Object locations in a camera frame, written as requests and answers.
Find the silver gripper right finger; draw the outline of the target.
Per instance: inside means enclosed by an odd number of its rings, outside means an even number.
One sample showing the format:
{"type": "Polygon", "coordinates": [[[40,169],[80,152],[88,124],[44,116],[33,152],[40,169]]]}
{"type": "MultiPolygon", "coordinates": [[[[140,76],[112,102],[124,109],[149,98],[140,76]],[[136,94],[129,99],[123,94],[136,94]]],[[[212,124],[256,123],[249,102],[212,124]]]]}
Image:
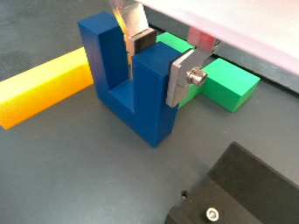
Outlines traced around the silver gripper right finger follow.
{"type": "Polygon", "coordinates": [[[200,86],[208,78],[201,70],[204,60],[217,51],[220,41],[209,34],[191,27],[187,42],[192,45],[169,65],[169,80],[165,103],[176,107],[189,91],[189,85],[200,86]]]}

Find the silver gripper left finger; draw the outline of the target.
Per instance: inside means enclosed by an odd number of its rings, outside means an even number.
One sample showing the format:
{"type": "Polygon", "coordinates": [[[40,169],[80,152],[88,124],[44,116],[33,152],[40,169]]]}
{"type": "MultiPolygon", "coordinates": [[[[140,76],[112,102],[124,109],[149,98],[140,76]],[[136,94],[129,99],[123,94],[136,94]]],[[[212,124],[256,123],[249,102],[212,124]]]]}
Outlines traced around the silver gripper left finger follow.
{"type": "Polygon", "coordinates": [[[125,50],[131,56],[155,44],[156,30],[147,22],[144,6],[135,0],[108,0],[124,33],[125,50]]]}

